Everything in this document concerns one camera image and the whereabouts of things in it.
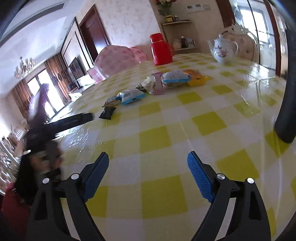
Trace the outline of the person's left hand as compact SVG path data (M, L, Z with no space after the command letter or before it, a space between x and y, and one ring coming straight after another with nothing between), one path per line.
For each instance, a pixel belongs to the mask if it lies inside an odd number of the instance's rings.
M49 141L45 150L30 155L30 164L33 167L39 183L44 178L57 182L61 180L61 164L63 154L56 141Z

